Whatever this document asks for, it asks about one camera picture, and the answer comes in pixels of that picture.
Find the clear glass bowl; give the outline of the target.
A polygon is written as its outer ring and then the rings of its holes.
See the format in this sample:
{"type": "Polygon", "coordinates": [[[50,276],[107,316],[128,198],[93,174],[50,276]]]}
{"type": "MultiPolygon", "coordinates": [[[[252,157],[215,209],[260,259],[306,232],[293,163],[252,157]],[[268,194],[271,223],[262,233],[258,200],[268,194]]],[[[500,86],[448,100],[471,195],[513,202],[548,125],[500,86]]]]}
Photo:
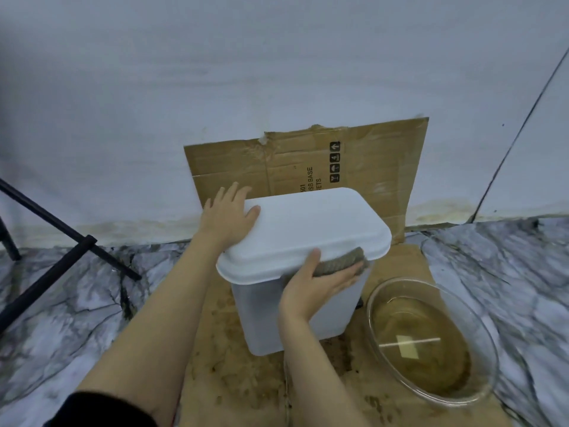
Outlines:
{"type": "Polygon", "coordinates": [[[402,386],[423,400],[444,408],[465,408],[488,397],[497,384],[499,357],[492,336],[481,317],[448,289],[417,278],[395,277],[378,283],[366,303],[366,336],[376,359],[402,386]],[[381,354],[372,324],[374,308],[396,297],[419,299],[442,310],[462,333],[468,344],[472,366],[464,387],[450,397],[430,394],[406,380],[381,354]]]}

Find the black sleeve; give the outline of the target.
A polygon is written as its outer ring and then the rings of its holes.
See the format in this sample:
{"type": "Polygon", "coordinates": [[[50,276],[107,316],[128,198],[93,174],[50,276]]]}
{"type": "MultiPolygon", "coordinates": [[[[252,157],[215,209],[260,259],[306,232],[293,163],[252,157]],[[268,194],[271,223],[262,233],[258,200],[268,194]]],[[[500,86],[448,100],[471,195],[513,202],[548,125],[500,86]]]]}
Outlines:
{"type": "Polygon", "coordinates": [[[158,427],[144,410],[97,392],[74,392],[42,427],[158,427]]]}

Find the person's left forearm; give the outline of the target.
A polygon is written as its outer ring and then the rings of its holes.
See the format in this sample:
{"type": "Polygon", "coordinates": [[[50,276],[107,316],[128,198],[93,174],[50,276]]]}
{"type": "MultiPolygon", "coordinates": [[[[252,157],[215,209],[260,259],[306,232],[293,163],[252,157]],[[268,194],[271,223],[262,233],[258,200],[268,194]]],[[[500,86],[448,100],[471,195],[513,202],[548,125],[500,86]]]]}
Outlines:
{"type": "Polygon", "coordinates": [[[133,404],[171,427],[208,284],[230,235],[199,231],[143,307],[78,386],[133,404]]]}

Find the white plastic lidded bin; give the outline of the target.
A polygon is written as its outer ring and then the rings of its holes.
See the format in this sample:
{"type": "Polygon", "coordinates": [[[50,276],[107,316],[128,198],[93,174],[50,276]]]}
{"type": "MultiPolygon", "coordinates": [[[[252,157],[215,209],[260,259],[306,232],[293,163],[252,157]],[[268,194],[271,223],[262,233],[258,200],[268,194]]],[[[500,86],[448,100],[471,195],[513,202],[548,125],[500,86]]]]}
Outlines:
{"type": "Polygon", "coordinates": [[[277,318],[286,278],[315,248],[325,262],[338,262],[361,248],[369,263],[353,286],[332,297],[310,321],[320,340],[342,334],[373,262],[390,249],[386,223],[358,192],[346,187],[249,199],[244,209],[255,206],[260,206],[260,215],[252,230],[216,264],[231,284],[249,351],[266,356],[283,350],[277,318]]]}

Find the person's right hand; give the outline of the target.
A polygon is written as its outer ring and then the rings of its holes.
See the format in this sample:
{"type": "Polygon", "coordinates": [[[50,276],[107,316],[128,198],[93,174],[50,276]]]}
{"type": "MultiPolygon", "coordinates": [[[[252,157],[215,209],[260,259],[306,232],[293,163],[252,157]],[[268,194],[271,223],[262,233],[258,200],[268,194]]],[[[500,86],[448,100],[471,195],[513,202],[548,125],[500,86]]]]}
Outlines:
{"type": "Polygon", "coordinates": [[[313,277],[301,285],[292,285],[289,280],[279,303],[279,321],[308,323],[331,298],[356,283],[360,266],[358,263],[331,275],[313,277]]]}

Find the wet stained cardboard sheet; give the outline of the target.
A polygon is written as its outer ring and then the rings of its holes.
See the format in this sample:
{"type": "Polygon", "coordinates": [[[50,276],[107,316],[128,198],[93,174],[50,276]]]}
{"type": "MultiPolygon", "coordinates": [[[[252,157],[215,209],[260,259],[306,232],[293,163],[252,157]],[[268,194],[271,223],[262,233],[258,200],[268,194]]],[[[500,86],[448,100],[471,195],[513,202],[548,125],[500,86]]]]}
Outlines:
{"type": "MultiPolygon", "coordinates": [[[[323,347],[373,427],[513,427],[496,397],[466,409],[437,408],[379,362],[365,336],[365,309],[323,347]]],[[[181,394],[180,427],[304,427],[283,352],[252,355],[229,282],[214,272],[181,394]]]]}

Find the person's left hand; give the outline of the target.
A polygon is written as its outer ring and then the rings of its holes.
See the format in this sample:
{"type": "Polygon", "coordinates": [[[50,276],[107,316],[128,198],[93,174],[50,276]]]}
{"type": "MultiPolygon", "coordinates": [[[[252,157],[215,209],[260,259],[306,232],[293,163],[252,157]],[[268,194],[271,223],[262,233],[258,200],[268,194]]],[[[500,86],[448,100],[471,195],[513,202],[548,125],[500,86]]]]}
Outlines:
{"type": "Polygon", "coordinates": [[[224,194],[228,188],[221,187],[212,198],[215,201],[215,211],[211,218],[204,218],[204,210],[200,219],[196,236],[204,239],[217,253],[222,253],[233,245],[240,243],[252,229],[243,229],[242,216],[245,210],[246,198],[251,192],[250,186],[239,186],[242,197],[242,207],[225,207],[224,194]]]}

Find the printed brown cardboard sheet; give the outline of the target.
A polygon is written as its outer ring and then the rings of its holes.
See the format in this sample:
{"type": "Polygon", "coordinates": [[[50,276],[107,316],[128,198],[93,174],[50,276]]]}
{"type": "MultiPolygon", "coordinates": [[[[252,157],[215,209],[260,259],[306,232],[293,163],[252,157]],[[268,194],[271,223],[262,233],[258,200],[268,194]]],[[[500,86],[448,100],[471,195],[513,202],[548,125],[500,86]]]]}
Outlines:
{"type": "Polygon", "coordinates": [[[184,146],[202,205],[235,181],[248,197],[347,187],[404,237],[406,212],[429,125],[428,117],[357,127],[266,132],[259,139],[184,146]]]}

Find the black tripod stand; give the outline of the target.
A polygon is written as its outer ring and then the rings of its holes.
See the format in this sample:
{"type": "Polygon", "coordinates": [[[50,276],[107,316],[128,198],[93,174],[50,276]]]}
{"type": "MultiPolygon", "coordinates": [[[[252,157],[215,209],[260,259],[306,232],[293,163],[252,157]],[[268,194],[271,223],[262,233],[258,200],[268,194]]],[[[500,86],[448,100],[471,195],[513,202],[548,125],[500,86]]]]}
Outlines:
{"type": "Polygon", "coordinates": [[[15,300],[6,305],[0,312],[0,335],[2,335],[30,306],[39,300],[39,298],[87,252],[92,252],[131,280],[141,280],[142,277],[138,272],[99,247],[95,237],[82,235],[1,178],[0,192],[76,242],[76,245],[70,251],[63,255],[63,257],[49,268],[36,282],[15,300]]]}

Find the murky brown water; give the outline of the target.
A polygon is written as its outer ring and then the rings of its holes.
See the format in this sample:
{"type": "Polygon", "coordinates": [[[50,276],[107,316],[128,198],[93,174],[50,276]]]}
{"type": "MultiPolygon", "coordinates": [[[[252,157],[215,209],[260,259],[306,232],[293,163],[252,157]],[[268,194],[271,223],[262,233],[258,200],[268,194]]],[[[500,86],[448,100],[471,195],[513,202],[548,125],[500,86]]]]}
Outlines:
{"type": "Polygon", "coordinates": [[[381,354],[416,387],[450,397],[465,386],[470,350],[442,310],[419,299],[396,297],[374,308],[372,324],[381,354]]]}

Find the person's right forearm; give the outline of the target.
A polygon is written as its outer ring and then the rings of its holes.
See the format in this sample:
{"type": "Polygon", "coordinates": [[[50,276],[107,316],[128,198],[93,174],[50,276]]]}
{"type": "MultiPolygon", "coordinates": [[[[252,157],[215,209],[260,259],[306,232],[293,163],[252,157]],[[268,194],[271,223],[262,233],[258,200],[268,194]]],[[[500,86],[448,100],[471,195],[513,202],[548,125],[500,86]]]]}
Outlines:
{"type": "Polygon", "coordinates": [[[279,334],[306,427],[372,427],[331,365],[309,323],[281,313],[279,334]]]}

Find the grey scrubbing cloth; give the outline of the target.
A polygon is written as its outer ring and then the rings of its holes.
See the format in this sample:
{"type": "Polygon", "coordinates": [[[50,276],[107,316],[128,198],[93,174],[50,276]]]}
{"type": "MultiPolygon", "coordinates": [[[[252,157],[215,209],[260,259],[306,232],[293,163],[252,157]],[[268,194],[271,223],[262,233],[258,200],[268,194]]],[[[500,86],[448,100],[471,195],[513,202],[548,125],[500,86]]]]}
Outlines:
{"type": "Polygon", "coordinates": [[[361,275],[370,265],[370,262],[366,258],[365,253],[361,247],[354,248],[339,257],[319,262],[312,276],[323,277],[326,275],[331,275],[336,272],[348,269],[358,263],[361,263],[361,266],[356,272],[356,275],[361,275]]]}

